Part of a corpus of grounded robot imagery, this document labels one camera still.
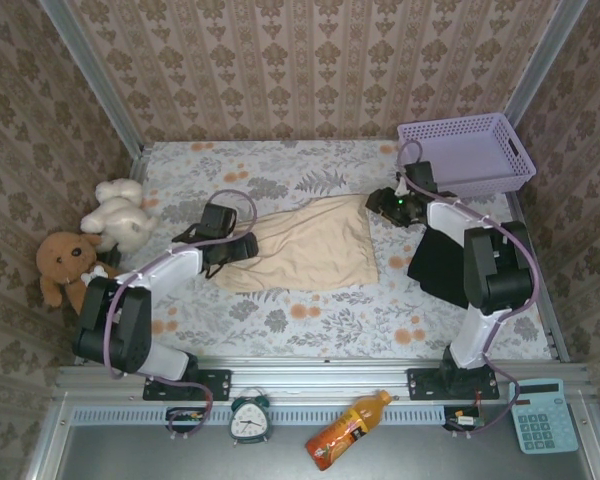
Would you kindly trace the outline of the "aluminium mounting rail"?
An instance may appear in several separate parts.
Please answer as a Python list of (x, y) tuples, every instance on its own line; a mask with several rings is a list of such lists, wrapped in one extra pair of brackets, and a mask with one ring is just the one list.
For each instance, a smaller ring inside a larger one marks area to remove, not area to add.
[[(407, 371), (436, 368), (436, 360), (406, 359), (294, 359), (294, 358), (207, 358), (200, 361), (204, 369), (227, 369), (232, 372), (230, 393), (240, 395), (248, 388), (260, 388), (280, 403), (342, 403), (375, 390), (384, 389), (401, 401), (409, 397)], [(499, 361), (497, 366), (521, 381), (533, 378), (560, 378), (570, 401), (591, 399), (596, 388), (587, 367), (559, 361)], [(103, 366), (62, 367), (55, 383), (54, 395), (74, 400), (138, 403), (143, 380), (127, 376), (114, 380)]]

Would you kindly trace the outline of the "white plush toy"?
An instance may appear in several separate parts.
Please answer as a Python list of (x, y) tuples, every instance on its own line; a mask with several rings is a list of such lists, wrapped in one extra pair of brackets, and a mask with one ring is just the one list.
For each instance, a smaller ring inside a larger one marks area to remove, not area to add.
[(121, 253), (133, 253), (149, 241), (159, 219), (143, 210), (142, 194), (142, 186), (132, 179), (104, 181), (96, 186), (99, 206), (82, 218), (80, 229), (100, 237), (98, 253), (114, 247)]

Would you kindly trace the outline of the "light blue calculator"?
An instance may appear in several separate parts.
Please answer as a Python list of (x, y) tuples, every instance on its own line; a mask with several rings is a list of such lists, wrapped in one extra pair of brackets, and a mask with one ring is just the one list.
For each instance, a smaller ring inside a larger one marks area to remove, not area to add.
[(524, 454), (570, 453), (579, 449), (564, 393), (557, 378), (519, 380), (512, 419)]

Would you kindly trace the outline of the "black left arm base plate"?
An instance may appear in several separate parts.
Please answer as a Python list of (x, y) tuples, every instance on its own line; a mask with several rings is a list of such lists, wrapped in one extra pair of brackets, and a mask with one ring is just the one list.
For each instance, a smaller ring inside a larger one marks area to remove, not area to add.
[(145, 401), (183, 402), (203, 401), (205, 392), (189, 383), (205, 386), (212, 394), (213, 400), (225, 401), (229, 398), (231, 388), (230, 370), (202, 369), (188, 371), (181, 380), (169, 380), (167, 383), (157, 380), (146, 380), (142, 398)]

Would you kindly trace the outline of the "floral tablecloth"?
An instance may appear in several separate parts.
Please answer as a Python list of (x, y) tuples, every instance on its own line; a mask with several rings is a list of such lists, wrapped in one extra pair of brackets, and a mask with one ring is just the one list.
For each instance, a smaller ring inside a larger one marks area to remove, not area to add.
[[(158, 257), (200, 219), (208, 201), (247, 220), (391, 186), (396, 150), (391, 141), (374, 140), (157, 143), (146, 152), (143, 196), (160, 223), (121, 267)], [(369, 222), (377, 283), (232, 293), (196, 276), (158, 302), (154, 338), (198, 356), (439, 359), (465, 312), (407, 275), (423, 227), (399, 229), (377, 215)]]

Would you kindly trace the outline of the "teal alarm clock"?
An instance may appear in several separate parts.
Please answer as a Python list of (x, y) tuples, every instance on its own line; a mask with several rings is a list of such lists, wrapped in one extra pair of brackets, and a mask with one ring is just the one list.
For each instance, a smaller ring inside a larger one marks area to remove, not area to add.
[(231, 404), (229, 435), (233, 446), (268, 443), (272, 431), (270, 401), (259, 387), (243, 390)]

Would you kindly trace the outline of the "brown plush dog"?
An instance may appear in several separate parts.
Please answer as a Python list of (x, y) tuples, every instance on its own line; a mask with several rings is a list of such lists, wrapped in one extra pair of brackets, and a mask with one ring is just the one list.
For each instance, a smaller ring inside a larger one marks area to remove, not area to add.
[(98, 260), (96, 234), (56, 232), (39, 246), (36, 265), (40, 273), (40, 290), (44, 303), (59, 308), (66, 296), (77, 314), (81, 313), (88, 284), (96, 276), (114, 278), (116, 268)]

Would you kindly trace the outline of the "purple plastic basket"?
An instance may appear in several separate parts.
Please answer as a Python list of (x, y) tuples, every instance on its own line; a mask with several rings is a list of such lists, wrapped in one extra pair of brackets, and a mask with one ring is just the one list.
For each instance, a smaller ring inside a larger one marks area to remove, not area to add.
[(515, 192), (536, 174), (536, 167), (507, 117), (489, 113), (401, 124), (403, 160), (431, 164), (442, 191), (468, 198)]

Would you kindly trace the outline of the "orange juice bottle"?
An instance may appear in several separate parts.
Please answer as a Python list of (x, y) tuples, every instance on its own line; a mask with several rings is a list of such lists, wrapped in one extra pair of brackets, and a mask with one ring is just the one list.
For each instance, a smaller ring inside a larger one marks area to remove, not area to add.
[(320, 471), (330, 468), (356, 441), (379, 425), (393, 396), (385, 390), (360, 397), (335, 421), (305, 445), (307, 452)]

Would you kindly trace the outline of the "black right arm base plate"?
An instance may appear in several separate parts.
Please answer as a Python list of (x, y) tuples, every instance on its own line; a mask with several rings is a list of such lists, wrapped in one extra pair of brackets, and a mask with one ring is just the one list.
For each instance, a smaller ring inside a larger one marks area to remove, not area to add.
[(488, 366), (478, 369), (444, 371), (442, 368), (407, 370), (409, 397), (412, 400), (485, 400), (500, 398), (495, 372)]

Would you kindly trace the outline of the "black t-shirt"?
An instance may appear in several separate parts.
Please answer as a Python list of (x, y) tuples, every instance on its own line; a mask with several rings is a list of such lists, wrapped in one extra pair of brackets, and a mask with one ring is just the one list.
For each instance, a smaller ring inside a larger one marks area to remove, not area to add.
[(446, 234), (427, 228), (408, 267), (407, 275), (422, 291), (467, 309), (464, 290), (464, 250)]

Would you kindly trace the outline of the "aluminium frame post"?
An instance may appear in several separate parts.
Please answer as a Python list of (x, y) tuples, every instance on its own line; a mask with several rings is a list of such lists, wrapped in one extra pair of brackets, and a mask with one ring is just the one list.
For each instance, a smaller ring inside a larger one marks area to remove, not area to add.
[(77, 17), (71, 12), (67, 0), (40, 0), (40, 3), (131, 158), (138, 159), (144, 141), (133, 125), (122, 97), (115, 91), (102, 62), (96, 55), (95, 43), (87, 38)]
[(505, 107), (504, 115), (514, 128), (521, 122), (587, 3), (588, 0), (560, 0), (557, 5)]

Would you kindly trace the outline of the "beige cloth garment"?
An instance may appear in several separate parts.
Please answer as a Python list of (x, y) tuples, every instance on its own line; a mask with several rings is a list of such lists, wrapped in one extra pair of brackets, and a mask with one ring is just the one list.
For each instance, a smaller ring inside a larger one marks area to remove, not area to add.
[(234, 293), (330, 291), (377, 283), (365, 203), (363, 195), (317, 198), (258, 219), (251, 230), (258, 254), (223, 267), (213, 282)]

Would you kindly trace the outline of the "small connector board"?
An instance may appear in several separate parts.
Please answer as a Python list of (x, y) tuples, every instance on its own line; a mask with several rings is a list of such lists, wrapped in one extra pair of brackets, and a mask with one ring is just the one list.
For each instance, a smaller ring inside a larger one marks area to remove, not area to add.
[(443, 428), (451, 432), (473, 431), (485, 425), (485, 418), (477, 405), (445, 406), (444, 417)]
[(165, 412), (166, 429), (172, 435), (186, 436), (205, 418), (205, 407), (174, 407)]

